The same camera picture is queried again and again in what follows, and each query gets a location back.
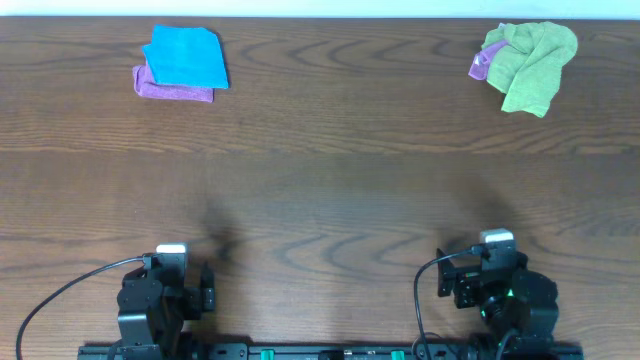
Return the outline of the blue microfiber cloth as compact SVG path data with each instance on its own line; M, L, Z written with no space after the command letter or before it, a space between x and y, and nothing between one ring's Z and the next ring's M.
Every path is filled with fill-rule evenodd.
M156 25L142 52L160 85L229 88L221 42L206 28Z

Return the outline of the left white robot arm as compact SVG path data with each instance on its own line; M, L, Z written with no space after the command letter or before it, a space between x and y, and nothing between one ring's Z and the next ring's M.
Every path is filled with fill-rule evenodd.
M187 287L186 263L148 260L123 278L118 293L121 338L110 346L113 360L203 360L206 346L183 331L187 320L199 320L215 310L215 276L203 265L197 287Z

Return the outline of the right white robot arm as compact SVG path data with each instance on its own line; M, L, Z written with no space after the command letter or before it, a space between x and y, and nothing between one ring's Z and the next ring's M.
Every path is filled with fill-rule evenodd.
M460 253L480 263L457 267L442 250L438 260L438 295L452 295L459 309L478 308L486 334L476 334L462 359L551 359L559 310L558 289L548 277L527 268L528 257L513 245L476 245Z

